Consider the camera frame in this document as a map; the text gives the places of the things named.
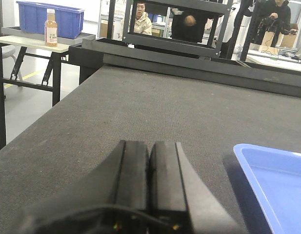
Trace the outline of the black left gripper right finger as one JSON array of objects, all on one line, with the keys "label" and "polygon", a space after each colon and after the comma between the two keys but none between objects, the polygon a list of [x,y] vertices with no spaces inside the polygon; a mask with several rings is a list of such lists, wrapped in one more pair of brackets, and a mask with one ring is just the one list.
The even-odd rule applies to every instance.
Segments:
[{"label": "black left gripper right finger", "polygon": [[150,212],[168,224],[153,234],[239,234],[240,226],[211,193],[179,142],[158,141],[149,161]]}]

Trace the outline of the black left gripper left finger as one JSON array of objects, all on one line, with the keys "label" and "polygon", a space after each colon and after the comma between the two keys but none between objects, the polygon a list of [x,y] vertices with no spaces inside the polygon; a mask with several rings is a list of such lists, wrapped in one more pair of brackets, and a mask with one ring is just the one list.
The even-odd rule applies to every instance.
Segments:
[{"label": "black left gripper left finger", "polygon": [[148,152],[143,142],[120,141],[75,184],[25,210],[26,234],[144,234]]}]

